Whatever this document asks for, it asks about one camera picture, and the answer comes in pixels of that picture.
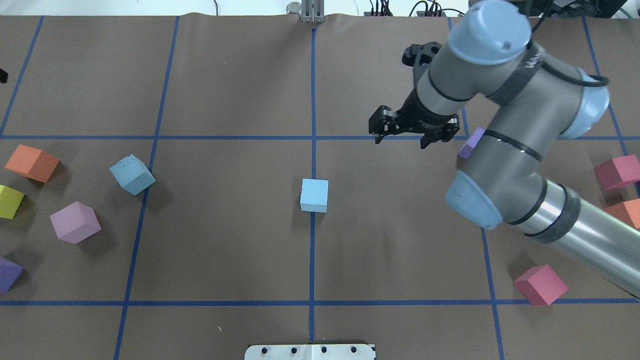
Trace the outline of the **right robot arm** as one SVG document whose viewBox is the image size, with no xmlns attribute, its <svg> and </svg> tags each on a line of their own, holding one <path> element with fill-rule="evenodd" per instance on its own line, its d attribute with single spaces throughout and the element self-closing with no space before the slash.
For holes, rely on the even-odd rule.
<svg viewBox="0 0 640 360">
<path fill-rule="evenodd" d="M 380 105 L 369 118 L 375 143 L 402 133 L 422 135 L 422 149 L 448 142 L 462 107 L 485 96 L 499 109 L 446 204 L 483 229 L 514 226 L 639 296 L 639 232 L 537 173 L 557 139 L 580 137 L 600 120 L 610 104 L 605 77 L 548 54 L 505 0 L 475 3 L 446 44 L 410 45 L 402 61 L 413 68 L 413 89 L 397 111 Z"/>
</svg>

